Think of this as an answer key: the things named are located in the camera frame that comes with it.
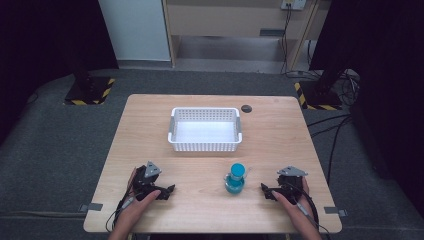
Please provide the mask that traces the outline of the black stand base striped tape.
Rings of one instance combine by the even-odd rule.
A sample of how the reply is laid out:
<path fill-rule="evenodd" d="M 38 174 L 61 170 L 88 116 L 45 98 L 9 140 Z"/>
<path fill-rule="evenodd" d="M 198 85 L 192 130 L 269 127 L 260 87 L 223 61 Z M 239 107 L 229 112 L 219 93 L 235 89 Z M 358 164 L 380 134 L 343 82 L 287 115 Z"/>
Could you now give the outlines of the black stand base striped tape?
<path fill-rule="evenodd" d="M 342 101 L 332 90 L 338 77 L 326 71 L 314 81 L 300 81 L 295 84 L 298 100 L 303 109 L 340 110 Z"/>
<path fill-rule="evenodd" d="M 67 105 L 102 104 L 115 82 L 111 77 L 92 76 L 87 71 L 76 72 L 74 77 L 74 83 L 64 99 Z"/>

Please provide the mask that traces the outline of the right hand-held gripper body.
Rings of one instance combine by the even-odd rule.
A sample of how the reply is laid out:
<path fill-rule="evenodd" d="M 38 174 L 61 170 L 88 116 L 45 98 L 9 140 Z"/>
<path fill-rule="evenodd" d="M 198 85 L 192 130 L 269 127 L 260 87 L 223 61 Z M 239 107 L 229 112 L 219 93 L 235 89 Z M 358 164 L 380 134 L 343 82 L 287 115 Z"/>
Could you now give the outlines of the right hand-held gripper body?
<path fill-rule="evenodd" d="M 292 205 L 296 205 L 303 195 L 303 178 L 307 172 L 294 166 L 287 166 L 277 171 L 279 175 L 277 192 L 282 194 Z"/>

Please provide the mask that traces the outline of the black curtain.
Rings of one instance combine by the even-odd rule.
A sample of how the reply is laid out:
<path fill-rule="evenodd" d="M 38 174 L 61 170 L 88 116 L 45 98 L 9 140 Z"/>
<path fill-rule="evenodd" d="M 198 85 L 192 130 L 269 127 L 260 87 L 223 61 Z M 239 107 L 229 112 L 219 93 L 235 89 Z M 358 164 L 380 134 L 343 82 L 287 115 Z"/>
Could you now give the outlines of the black curtain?
<path fill-rule="evenodd" d="M 0 0 L 0 144 L 32 93 L 72 62 L 118 67 L 100 0 Z"/>
<path fill-rule="evenodd" d="M 312 68 L 322 90 L 359 75 L 352 110 L 369 159 L 424 218 L 424 0 L 331 0 Z"/>

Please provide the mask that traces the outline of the wooden cabinet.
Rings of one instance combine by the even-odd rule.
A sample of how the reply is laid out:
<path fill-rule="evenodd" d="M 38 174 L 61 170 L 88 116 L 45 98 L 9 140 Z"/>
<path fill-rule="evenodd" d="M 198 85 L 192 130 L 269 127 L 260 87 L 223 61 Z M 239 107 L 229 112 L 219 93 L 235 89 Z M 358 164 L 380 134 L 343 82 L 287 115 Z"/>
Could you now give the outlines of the wooden cabinet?
<path fill-rule="evenodd" d="M 332 0 L 307 0 L 303 10 L 282 10 L 282 0 L 163 0 L 168 34 L 252 37 L 275 32 L 292 70 L 305 41 L 317 39 Z"/>

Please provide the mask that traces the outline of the blue plastic bottle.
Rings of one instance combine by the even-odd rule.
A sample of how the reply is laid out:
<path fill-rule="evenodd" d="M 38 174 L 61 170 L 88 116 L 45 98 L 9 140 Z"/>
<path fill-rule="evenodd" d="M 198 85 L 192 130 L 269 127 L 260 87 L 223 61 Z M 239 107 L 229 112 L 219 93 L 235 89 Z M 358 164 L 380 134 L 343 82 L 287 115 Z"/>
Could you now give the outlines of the blue plastic bottle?
<path fill-rule="evenodd" d="M 225 188 L 231 194 L 239 194 L 245 186 L 246 168 L 241 163 L 234 163 L 230 172 L 224 177 Z"/>

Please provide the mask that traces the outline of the white panel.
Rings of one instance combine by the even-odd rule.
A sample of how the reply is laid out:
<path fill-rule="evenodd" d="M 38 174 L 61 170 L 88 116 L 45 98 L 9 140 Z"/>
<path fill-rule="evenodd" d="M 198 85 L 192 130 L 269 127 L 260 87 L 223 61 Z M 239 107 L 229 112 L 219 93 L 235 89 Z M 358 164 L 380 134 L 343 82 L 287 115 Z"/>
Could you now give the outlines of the white panel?
<path fill-rule="evenodd" d="M 115 56 L 170 61 L 162 0 L 99 0 Z"/>

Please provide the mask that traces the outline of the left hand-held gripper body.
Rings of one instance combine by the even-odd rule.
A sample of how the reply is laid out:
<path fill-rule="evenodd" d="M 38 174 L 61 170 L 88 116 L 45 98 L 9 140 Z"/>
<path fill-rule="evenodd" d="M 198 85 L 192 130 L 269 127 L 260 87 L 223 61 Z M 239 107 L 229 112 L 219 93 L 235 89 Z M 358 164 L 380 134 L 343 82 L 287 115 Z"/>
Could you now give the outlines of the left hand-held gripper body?
<path fill-rule="evenodd" d="M 162 170 L 151 161 L 148 161 L 146 165 L 136 170 L 136 175 L 132 180 L 132 188 L 138 201 L 143 200 L 147 195 L 156 190 L 165 192 L 165 188 L 155 185 L 155 181 L 161 172 Z"/>

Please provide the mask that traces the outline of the person's left hand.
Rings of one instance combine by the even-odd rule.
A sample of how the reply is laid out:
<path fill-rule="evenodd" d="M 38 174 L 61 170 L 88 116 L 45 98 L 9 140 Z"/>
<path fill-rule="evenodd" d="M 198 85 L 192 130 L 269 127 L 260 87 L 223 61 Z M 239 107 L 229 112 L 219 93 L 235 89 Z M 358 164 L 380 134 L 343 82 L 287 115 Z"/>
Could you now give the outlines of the person's left hand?
<path fill-rule="evenodd" d="M 127 235 L 138 223 L 149 204 L 152 203 L 161 193 L 160 190 L 155 190 L 149 193 L 143 200 L 138 201 L 135 197 L 132 187 L 133 178 L 136 175 L 136 172 L 137 170 L 133 169 L 133 172 L 131 173 L 131 176 L 128 180 L 128 186 L 130 187 L 128 197 L 133 198 L 133 202 L 130 203 L 119 214 L 118 220 L 114 227 L 114 232 L 116 233 Z"/>

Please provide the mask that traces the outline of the grey table edge bracket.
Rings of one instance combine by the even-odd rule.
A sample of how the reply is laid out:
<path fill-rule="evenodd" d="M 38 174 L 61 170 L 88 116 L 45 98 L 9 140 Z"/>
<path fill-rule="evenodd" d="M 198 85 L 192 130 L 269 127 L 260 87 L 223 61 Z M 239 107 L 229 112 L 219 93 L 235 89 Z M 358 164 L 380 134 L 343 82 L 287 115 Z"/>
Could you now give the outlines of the grey table edge bracket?
<path fill-rule="evenodd" d="M 89 203 L 89 204 L 81 204 L 78 211 L 79 212 L 88 212 L 89 210 L 92 211 L 101 211 L 103 205 L 100 203 Z"/>
<path fill-rule="evenodd" d="M 337 214 L 339 217 L 347 217 L 348 212 L 345 209 L 339 209 L 338 207 L 324 207 L 326 214 Z"/>

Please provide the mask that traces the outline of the person's right hand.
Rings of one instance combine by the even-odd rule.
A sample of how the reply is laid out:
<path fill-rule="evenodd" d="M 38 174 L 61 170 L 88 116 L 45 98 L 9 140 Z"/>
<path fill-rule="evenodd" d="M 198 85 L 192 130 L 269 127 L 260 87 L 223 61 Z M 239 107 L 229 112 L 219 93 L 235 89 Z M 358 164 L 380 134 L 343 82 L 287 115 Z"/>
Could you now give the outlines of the person's right hand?
<path fill-rule="evenodd" d="M 293 227 L 297 230 L 301 227 L 313 226 L 315 225 L 309 220 L 309 217 L 312 217 L 312 210 L 309 206 L 305 197 L 301 197 L 298 203 L 302 206 L 299 208 L 297 205 L 292 205 L 282 194 L 272 191 L 273 195 L 277 201 L 283 206 L 286 213 L 288 214 Z"/>

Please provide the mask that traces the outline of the white perforated plastic basket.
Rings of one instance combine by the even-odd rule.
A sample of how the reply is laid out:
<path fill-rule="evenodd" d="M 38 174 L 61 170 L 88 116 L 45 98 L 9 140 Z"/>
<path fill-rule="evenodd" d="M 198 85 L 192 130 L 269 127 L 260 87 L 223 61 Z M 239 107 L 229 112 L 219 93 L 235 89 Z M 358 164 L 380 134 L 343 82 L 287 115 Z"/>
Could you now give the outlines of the white perforated plastic basket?
<path fill-rule="evenodd" d="M 234 152 L 242 142 L 239 110 L 228 107 L 175 107 L 168 142 L 181 152 Z"/>

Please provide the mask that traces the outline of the white wall socket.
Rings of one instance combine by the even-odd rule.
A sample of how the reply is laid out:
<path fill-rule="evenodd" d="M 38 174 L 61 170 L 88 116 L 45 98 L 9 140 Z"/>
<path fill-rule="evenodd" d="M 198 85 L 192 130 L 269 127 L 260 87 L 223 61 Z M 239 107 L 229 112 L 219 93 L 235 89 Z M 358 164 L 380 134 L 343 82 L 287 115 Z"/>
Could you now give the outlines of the white wall socket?
<path fill-rule="evenodd" d="M 282 10 L 303 10 L 307 0 L 282 0 Z"/>

